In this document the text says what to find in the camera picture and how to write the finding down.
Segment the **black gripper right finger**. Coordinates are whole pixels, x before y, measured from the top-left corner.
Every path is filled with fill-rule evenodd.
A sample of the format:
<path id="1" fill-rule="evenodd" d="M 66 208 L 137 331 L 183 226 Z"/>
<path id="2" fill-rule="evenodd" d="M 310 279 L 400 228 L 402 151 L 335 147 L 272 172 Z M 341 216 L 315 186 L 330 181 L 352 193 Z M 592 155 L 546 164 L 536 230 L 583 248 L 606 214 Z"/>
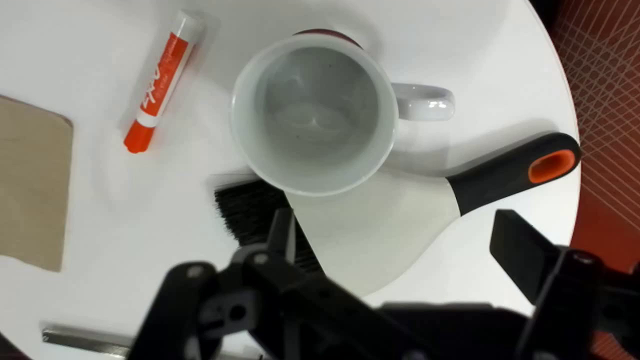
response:
<path id="1" fill-rule="evenodd" d="M 586 360 L 605 264 L 552 244 L 516 211 L 494 214 L 491 255 L 535 306 L 519 341 L 519 360 Z"/>

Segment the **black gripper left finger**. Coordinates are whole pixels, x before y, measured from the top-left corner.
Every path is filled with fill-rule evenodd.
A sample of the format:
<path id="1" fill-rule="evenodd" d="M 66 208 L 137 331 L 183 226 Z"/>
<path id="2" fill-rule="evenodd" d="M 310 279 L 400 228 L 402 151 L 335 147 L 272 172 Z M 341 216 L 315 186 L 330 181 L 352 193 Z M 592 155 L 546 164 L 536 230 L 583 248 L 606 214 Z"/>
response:
<path id="1" fill-rule="evenodd" d="M 238 258 L 244 283 L 261 297 L 251 336 L 277 360 L 372 360 L 370 308 L 322 272 L 294 264 L 289 252 L 298 225 L 290 208 L 262 221 L 262 240 L 244 236 Z"/>

